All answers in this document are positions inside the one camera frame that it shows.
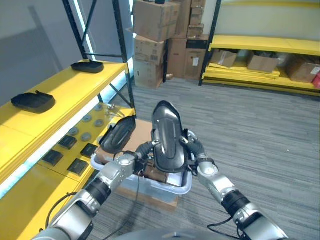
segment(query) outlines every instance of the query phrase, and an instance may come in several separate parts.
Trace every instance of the plastic storage bin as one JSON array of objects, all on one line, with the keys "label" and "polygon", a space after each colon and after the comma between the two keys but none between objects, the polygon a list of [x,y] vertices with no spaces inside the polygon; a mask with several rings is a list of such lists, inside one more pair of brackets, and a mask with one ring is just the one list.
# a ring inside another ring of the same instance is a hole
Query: plastic storage bin
[{"label": "plastic storage bin", "polygon": [[[91,165],[99,171],[104,167],[104,165],[96,162],[96,154],[93,154],[91,157]],[[139,192],[157,198],[165,203],[172,203],[177,196],[187,194],[191,190],[192,174],[191,172],[169,173],[168,181],[181,186],[173,186],[141,177]],[[136,192],[137,184],[138,176],[131,175],[122,182],[121,187]]]}]

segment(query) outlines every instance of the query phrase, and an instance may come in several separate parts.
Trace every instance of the yellow metal shelving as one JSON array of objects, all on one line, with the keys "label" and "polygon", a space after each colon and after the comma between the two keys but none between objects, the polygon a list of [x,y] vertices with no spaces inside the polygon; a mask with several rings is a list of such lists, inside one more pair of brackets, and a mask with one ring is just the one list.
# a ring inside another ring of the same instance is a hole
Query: yellow metal shelving
[{"label": "yellow metal shelving", "polygon": [[212,48],[246,49],[320,56],[320,41],[279,37],[215,35],[209,46],[209,51]]},{"label": "yellow metal shelving", "polygon": [[[0,200],[1,219],[0,239],[25,240],[35,236],[40,228],[45,227],[47,214],[53,204],[66,193],[79,191],[88,181],[94,169],[90,166],[90,158],[82,156],[81,150],[91,143],[98,145],[97,137],[103,136],[112,123],[117,123],[122,116],[106,113],[107,106],[101,111],[91,110],[88,114],[92,119],[89,122],[80,121],[76,127],[79,132],[77,142],[70,149],[56,144],[52,149],[63,154],[63,158],[55,165],[40,160],[25,176]],[[116,107],[125,116],[135,115],[131,108]],[[102,119],[103,126],[95,127],[95,120]],[[81,141],[81,135],[85,132],[91,134],[91,140]],[[88,163],[88,167],[81,176],[69,172],[68,167],[76,159]],[[56,207],[51,216],[54,216],[67,202],[65,200]]]},{"label": "yellow metal shelving", "polygon": [[229,69],[219,68],[217,71],[215,67],[208,66],[203,74],[203,82],[320,96],[320,89],[316,89],[312,83],[291,81],[283,69],[278,70],[280,76],[273,78],[253,74],[248,69],[243,73],[232,73]]},{"label": "yellow metal shelving", "polygon": [[319,8],[319,2],[314,1],[281,1],[281,0],[222,0],[223,6],[272,6],[272,7],[299,7]]},{"label": "yellow metal shelving", "polygon": [[120,73],[128,72],[126,63],[103,65],[99,73],[69,67],[31,88],[28,92],[54,96],[54,107],[44,113],[26,112],[11,102],[0,107],[0,184]]}]

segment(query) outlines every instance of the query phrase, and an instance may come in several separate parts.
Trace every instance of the stacked cardboard boxes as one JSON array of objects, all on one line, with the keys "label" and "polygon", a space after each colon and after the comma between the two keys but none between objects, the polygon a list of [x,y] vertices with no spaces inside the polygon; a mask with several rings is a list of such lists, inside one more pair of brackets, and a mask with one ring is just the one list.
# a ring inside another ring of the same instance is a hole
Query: stacked cardboard boxes
[{"label": "stacked cardboard boxes", "polygon": [[163,80],[165,40],[176,34],[180,4],[134,2],[134,79],[139,87],[157,88]]},{"label": "stacked cardboard boxes", "polygon": [[176,33],[169,40],[168,69],[176,78],[198,80],[206,54],[208,36],[203,35],[205,0],[170,0],[180,3]]},{"label": "stacked cardboard boxes", "polygon": [[204,31],[204,25],[201,24],[202,16],[206,0],[192,0],[191,2],[191,17],[188,27],[188,38],[200,38]]}]

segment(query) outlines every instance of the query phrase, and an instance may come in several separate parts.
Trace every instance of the black cable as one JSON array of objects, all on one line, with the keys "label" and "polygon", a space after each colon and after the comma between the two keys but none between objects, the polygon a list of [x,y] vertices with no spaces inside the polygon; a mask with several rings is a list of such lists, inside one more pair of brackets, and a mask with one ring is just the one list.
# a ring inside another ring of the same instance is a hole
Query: black cable
[{"label": "black cable", "polygon": [[73,196],[73,195],[76,195],[77,192],[71,192],[71,193],[67,193],[66,195],[64,195],[62,198],[60,198],[53,206],[52,208],[50,209],[49,213],[48,213],[48,216],[46,217],[46,220],[45,220],[45,228],[47,228],[49,226],[49,220],[50,220],[50,215],[51,213],[53,212],[53,210],[63,201],[65,200],[66,198],[70,197],[70,196]]},{"label": "black cable", "polygon": [[235,237],[235,236],[231,236],[229,234],[225,234],[223,232],[220,232],[218,230],[214,230],[212,229],[211,227],[217,227],[217,226],[221,226],[223,224],[226,224],[227,222],[229,222],[230,220],[232,219],[232,216],[229,217],[227,220],[224,220],[222,222],[219,222],[219,223],[213,223],[213,224],[209,224],[208,226],[206,226],[210,231],[214,232],[214,233],[217,233],[217,234],[220,234],[220,235],[223,235],[223,236],[226,236],[226,237],[230,237],[230,238],[233,238],[233,239],[241,239],[241,238],[238,238],[238,237]]},{"label": "black cable", "polygon": [[111,234],[109,234],[106,238],[104,238],[103,240],[107,240],[109,239],[110,237],[112,237],[113,235],[115,235],[117,232],[119,232],[130,220],[132,214],[134,213],[134,210],[136,208],[136,205],[137,205],[137,202],[138,202],[138,196],[139,196],[139,188],[140,188],[140,172],[138,174],[138,187],[137,187],[137,190],[136,190],[136,195],[135,195],[135,200],[134,200],[134,204],[132,206],[132,209],[129,213],[129,216],[127,217],[127,219],[124,221],[124,223],[117,229],[115,230],[114,232],[112,232]]},{"label": "black cable", "polygon": [[213,224],[209,224],[208,226],[206,226],[207,228],[211,228],[211,227],[218,227],[218,226],[221,226],[223,224],[226,224],[227,222],[229,222],[230,220],[232,219],[232,216],[229,217],[227,220],[224,220],[222,222],[219,222],[219,223],[213,223]]},{"label": "black cable", "polygon": [[239,233],[239,227],[236,227],[236,234],[238,234],[239,239],[241,239],[240,233]]}]

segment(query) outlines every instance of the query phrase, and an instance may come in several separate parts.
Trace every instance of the fluorescent light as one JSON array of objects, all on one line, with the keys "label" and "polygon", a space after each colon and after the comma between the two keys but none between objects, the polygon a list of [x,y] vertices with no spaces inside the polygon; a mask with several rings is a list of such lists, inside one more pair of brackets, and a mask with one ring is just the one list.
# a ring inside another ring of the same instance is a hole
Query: fluorescent light
[{"label": "fluorescent light", "polygon": [[128,60],[128,68],[129,68],[129,73],[132,73],[134,71],[134,59],[133,59],[133,57]]},{"label": "fluorescent light", "polygon": [[39,147],[21,166],[19,166],[1,185],[0,199],[81,119],[99,103],[96,96],[74,115],[65,125]]},{"label": "fluorescent light", "polygon": [[[85,30],[86,30],[86,24],[85,24],[85,21],[84,21],[84,17],[82,16],[82,13],[81,13],[81,10],[80,10],[80,7],[79,7],[78,0],[73,0],[73,1],[74,1],[76,13],[78,14],[78,17],[79,17],[79,20],[80,20],[80,24],[81,24],[81,27],[82,27],[82,30],[83,30],[83,33],[84,33]],[[89,34],[86,35],[85,41],[86,41],[86,43],[88,44],[90,53],[93,53],[93,52],[94,52],[94,49],[92,48],[91,41],[90,41],[90,38],[89,38]],[[96,60],[97,60],[94,55],[92,55],[92,59],[93,59],[93,61],[96,61]]]},{"label": "fluorescent light", "polygon": [[129,0],[130,5],[130,12],[132,12],[132,9],[134,8],[134,0]]}]

